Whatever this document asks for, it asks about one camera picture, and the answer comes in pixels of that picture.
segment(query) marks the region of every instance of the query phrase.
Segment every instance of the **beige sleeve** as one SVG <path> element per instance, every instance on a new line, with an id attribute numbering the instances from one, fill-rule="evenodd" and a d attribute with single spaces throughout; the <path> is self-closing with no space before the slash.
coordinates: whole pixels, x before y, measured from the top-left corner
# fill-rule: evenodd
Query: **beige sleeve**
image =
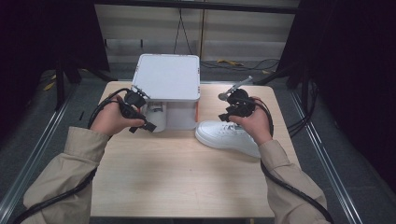
<path id="1" fill-rule="evenodd" d="M 276 141 L 269 141 L 260 147 L 262 163 L 276 178 L 304 192 L 318 203 L 327 206 L 320 187 L 297 165 L 290 163 L 283 147 Z M 329 223 L 311 204 L 281 188 L 268 177 L 268 203 L 275 213 L 276 223 Z"/>
<path id="2" fill-rule="evenodd" d="M 23 197 L 29 208 L 58 196 L 81 183 L 99 165 L 108 136 L 87 129 L 69 129 L 64 153 L 47 165 Z M 89 223 L 92 185 L 57 202 L 22 223 Z"/>

